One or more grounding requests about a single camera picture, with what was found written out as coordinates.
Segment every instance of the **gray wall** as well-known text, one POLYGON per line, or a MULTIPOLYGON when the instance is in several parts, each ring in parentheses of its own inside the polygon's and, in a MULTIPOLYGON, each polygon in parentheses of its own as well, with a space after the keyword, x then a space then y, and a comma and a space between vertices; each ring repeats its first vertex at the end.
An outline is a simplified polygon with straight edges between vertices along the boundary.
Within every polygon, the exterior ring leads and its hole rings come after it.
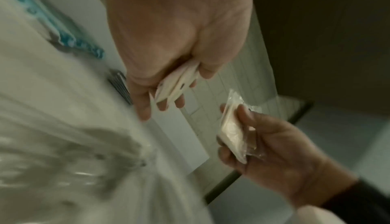
MULTIPOLYGON (((390 119, 316 105, 297 126, 328 155, 390 193, 390 119)), ((280 224, 293 211, 244 177, 209 207, 217 224, 280 224)))

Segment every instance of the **skin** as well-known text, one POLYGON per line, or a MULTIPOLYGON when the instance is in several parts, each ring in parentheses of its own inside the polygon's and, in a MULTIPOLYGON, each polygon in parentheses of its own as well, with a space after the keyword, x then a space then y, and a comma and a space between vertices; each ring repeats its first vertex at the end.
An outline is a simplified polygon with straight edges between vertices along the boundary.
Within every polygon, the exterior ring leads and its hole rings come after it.
POLYGON ((248 142, 262 146, 265 158, 248 157, 248 163, 242 164, 222 145, 221 161, 260 186, 281 194, 293 206, 321 206, 358 181, 292 124, 249 111, 243 105, 238 107, 237 116, 243 124, 255 128, 249 132, 248 142))
MULTIPOLYGON (((145 121, 151 116, 149 92, 177 66, 194 58, 208 79, 238 54, 252 0, 106 0, 106 7, 131 98, 145 121)), ((183 107, 183 96, 175 104, 183 107)), ((158 107, 164 110, 166 103, 158 107)))

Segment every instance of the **dark floor trim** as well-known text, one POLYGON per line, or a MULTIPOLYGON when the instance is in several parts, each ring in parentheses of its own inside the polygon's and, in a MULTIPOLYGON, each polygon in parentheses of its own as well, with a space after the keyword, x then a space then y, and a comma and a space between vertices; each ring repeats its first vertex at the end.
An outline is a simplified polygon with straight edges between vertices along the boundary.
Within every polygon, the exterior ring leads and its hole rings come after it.
MULTIPOLYGON (((313 103, 307 103, 301 110, 294 114, 288 121, 291 124, 297 123, 313 106, 313 103)), ((225 191, 231 184, 233 184, 241 174, 237 171, 231 172, 227 177, 225 177, 214 189, 206 194, 204 200, 207 205, 210 204, 214 199, 216 199, 223 191, 225 191)))

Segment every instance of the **wrist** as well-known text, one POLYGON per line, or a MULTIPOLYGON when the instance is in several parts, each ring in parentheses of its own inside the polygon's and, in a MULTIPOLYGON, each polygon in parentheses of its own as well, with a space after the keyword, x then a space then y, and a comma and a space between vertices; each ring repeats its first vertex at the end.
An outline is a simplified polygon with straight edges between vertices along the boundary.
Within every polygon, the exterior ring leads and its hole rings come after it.
POLYGON ((356 184, 358 178, 331 159, 316 172, 311 182, 289 197, 289 202, 299 208, 304 205, 320 207, 337 194, 356 184))

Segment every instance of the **person's left hand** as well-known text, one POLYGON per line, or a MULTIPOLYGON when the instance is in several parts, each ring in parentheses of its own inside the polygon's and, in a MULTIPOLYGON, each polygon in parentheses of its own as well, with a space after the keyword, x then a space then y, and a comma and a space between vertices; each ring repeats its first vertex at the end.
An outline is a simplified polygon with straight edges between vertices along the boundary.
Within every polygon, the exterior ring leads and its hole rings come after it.
MULTIPOLYGON (((106 0, 116 47, 141 120, 151 116, 149 92, 189 58, 211 78, 244 44, 252 0, 106 0)), ((184 106, 183 96, 176 106, 184 106)), ((166 103, 159 105, 161 110, 166 103)))

